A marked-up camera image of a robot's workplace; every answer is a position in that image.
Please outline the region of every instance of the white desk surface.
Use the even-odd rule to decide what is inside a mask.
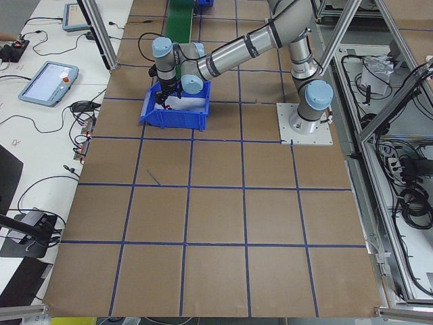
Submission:
[[[62,17],[64,5],[70,0],[41,0],[32,17]],[[123,0],[119,5],[117,0],[97,0],[98,8],[110,36],[121,38],[123,30],[108,25],[109,21],[123,26],[127,21],[132,0]],[[74,47],[76,38],[85,31],[65,32],[62,25],[53,20],[32,20],[24,28],[22,33],[35,30],[45,30],[49,40],[41,44],[38,49],[41,53],[59,52]],[[55,61],[78,66],[79,75],[70,91],[55,107],[46,107],[20,101],[18,94],[27,84],[24,79],[2,79],[0,81],[0,121],[4,121],[11,115],[20,114],[35,120],[38,128],[43,131],[57,129],[62,124],[62,110],[79,100],[91,100],[103,91],[108,84],[110,73],[106,70],[94,41],[88,41],[81,37],[78,48],[61,55],[38,56],[31,49],[39,40],[44,39],[44,34],[27,35],[30,47],[25,51],[20,62],[12,63],[7,70],[0,71],[0,75],[19,74],[33,77],[45,61]],[[112,39],[114,50],[117,52],[119,40]],[[102,101],[102,95],[96,102]],[[11,209],[17,207],[17,202],[22,193],[34,182],[44,177],[53,175],[73,176],[63,168],[63,165],[75,168],[79,174],[82,165],[73,160],[74,152],[72,143],[68,137],[69,128],[74,121],[69,109],[64,112],[64,127],[55,133],[40,134],[29,120],[13,118],[0,125],[0,144],[24,163],[20,183],[16,190]],[[81,127],[75,124],[72,135],[78,135]],[[39,209],[58,213],[65,220],[68,218],[72,199],[76,189],[76,182],[67,178],[50,179],[35,186],[24,197],[21,207]],[[16,211],[10,211],[7,215],[13,217]],[[62,228],[62,222],[58,221],[57,228]],[[5,236],[7,230],[0,230],[0,235]],[[57,247],[50,248],[42,259],[48,263],[54,263]],[[0,292],[2,292],[13,276],[21,262],[21,258],[0,258]],[[43,297],[48,281],[40,289],[38,296]]]

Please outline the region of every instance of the blue object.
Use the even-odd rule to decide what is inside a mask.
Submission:
[[[152,42],[152,53],[155,58],[163,58],[173,49],[173,42],[167,37],[158,37]]]
[[[20,92],[25,102],[54,106],[63,98],[78,76],[78,67],[46,61]]]
[[[81,12],[80,6],[77,3],[65,4],[63,11],[62,28],[66,32],[74,32],[76,30],[90,29],[89,25]]]
[[[196,49],[198,51],[198,56],[201,58],[204,56],[204,45],[201,43],[193,43],[196,46]]]
[[[206,129],[206,119],[209,115],[209,96],[210,96],[210,81],[203,84],[203,89],[196,95],[190,95],[186,92],[182,93],[182,98],[198,98],[203,100],[202,107],[194,107],[192,109],[183,110],[167,110],[156,107],[155,93],[161,90],[159,83],[156,83],[150,88],[144,99],[143,109],[141,110],[140,123],[148,122],[150,125],[165,129],[166,127],[179,127],[184,129],[198,129],[204,131]],[[170,96],[169,99],[176,99],[176,96]]]
[[[199,93],[203,89],[203,80],[194,74],[184,74],[181,82],[183,90],[192,95]]]
[[[214,0],[197,0],[198,5],[213,5]]]
[[[314,80],[305,90],[305,100],[314,110],[325,110],[332,101],[334,91],[323,80]]]

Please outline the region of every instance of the white cable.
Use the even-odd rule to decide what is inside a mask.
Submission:
[[[145,317],[146,320],[148,320],[149,322],[155,323],[155,324],[159,324],[159,325],[185,325],[186,323],[188,323],[190,320],[192,320],[192,317],[188,318],[188,320],[184,321],[183,323],[180,324],[167,324],[167,323],[163,323],[163,322],[159,322],[157,320],[151,320],[148,317]]]

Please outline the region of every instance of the blue joint cap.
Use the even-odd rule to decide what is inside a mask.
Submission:
[[[183,90],[192,95],[201,92],[203,89],[203,80],[194,74],[184,74],[181,82]]]
[[[173,42],[167,37],[158,37],[152,42],[152,53],[155,58],[163,58],[173,49]]]
[[[325,110],[331,105],[334,90],[323,80],[314,80],[305,90],[305,100],[314,110]]]
[[[196,49],[198,51],[198,56],[199,58],[201,58],[202,56],[204,56],[204,45],[201,43],[193,43],[196,46]]]

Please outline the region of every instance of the floor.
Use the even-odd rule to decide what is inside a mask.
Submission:
[[[216,1],[192,40],[211,50],[260,26],[267,4],[251,2]],[[372,316],[378,290],[334,128],[333,146],[279,143],[275,102],[298,100],[286,49],[212,81],[205,132],[137,124],[152,84],[137,38],[164,31],[164,3],[131,10],[155,22],[125,30],[44,299],[51,312]]]

